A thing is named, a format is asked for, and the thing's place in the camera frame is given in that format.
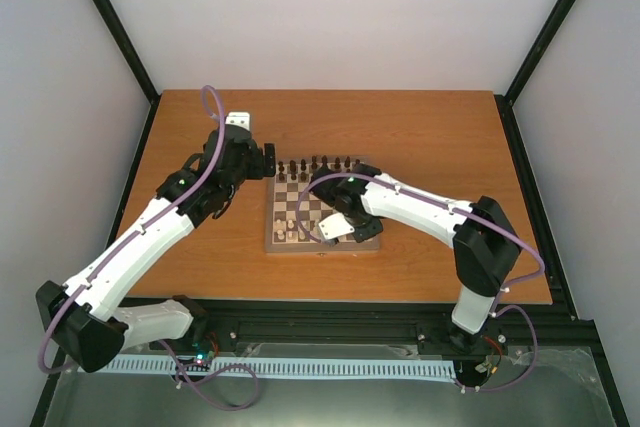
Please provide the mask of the wooden folding chess board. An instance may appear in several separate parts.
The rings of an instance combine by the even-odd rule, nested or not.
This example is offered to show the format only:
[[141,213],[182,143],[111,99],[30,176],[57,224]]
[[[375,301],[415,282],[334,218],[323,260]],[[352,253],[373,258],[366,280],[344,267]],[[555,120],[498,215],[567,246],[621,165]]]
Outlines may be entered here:
[[[275,176],[268,179],[266,197],[265,251],[268,254],[314,254],[324,255],[328,252],[374,252],[379,249],[379,240],[370,239],[356,243],[350,236],[342,237],[334,246],[320,241],[318,224],[332,215],[334,210],[312,193],[305,193],[312,177],[307,182],[275,181]],[[275,244],[272,241],[273,221],[276,218],[294,219],[299,227],[313,240],[308,244]]]

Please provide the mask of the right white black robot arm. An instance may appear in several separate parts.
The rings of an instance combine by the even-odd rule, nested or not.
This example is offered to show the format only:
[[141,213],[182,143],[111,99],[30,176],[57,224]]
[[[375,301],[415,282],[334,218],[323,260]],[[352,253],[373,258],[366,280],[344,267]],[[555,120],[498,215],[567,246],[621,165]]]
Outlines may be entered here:
[[494,199],[448,199],[362,163],[347,173],[321,167],[311,177],[310,192],[334,209],[318,226],[325,243],[336,244],[344,236],[368,241],[383,232],[382,221],[389,219],[451,248],[461,289],[447,327],[448,342],[460,353],[472,350],[522,251]]

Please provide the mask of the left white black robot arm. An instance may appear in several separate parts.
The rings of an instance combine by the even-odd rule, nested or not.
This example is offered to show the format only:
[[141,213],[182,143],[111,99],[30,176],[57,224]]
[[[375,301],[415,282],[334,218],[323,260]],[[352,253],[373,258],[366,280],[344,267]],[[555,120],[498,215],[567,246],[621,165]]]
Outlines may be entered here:
[[202,152],[166,178],[142,214],[95,261],[62,284],[46,281],[39,287],[35,299],[43,341],[55,342],[87,373],[139,344],[175,339],[186,349],[201,347],[208,325],[190,300],[130,311],[120,303],[176,243],[207,218],[221,217],[245,181],[275,173],[274,144],[258,145],[241,126],[212,131]]

